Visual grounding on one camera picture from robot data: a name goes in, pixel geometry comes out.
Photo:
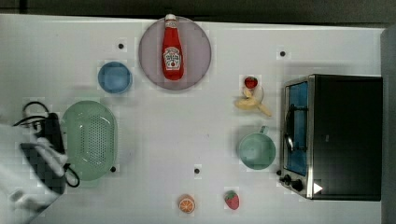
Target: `pink plate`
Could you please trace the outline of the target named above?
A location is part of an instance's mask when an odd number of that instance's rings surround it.
[[[139,45],[139,62],[148,79],[158,86],[184,90],[199,82],[210,65],[211,48],[204,30],[195,22],[177,17],[177,28],[183,50],[184,75],[178,81],[166,79],[161,64],[164,19],[154,22],[143,34]]]

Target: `ketchup bottle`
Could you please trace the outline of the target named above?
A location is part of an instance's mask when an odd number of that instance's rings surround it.
[[[163,74],[167,79],[179,80],[183,77],[183,52],[178,38],[176,16],[172,14],[168,14],[165,17],[162,61]]]

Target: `mint green strainer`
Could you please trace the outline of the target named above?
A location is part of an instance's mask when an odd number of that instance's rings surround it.
[[[117,155],[117,122],[111,111],[95,101],[70,106],[63,117],[68,162],[81,180],[106,174]]]

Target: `green bowl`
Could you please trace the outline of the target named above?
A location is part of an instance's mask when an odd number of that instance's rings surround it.
[[[259,133],[251,133],[239,144],[239,158],[250,169],[267,168],[275,159],[276,148],[270,137],[265,135],[267,128],[262,126]]]
[[[106,174],[117,155],[117,122],[111,111],[95,101],[70,106],[62,122],[68,162],[81,180]]]

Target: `teal bowl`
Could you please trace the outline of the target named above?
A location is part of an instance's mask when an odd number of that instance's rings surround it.
[[[238,152],[241,161],[250,169],[262,170],[270,166],[276,156],[276,148],[262,126],[259,133],[251,133],[242,139]]]

